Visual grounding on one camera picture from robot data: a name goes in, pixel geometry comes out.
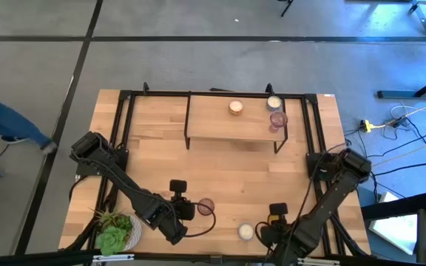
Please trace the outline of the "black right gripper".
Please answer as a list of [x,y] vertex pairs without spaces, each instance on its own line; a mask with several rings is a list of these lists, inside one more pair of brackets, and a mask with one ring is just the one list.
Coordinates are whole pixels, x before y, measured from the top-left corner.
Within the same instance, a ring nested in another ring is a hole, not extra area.
[[264,226],[260,228],[260,242],[266,247],[280,243],[291,232],[294,222],[288,223],[285,215],[288,214],[288,206],[284,202],[273,203],[269,206],[269,215]]

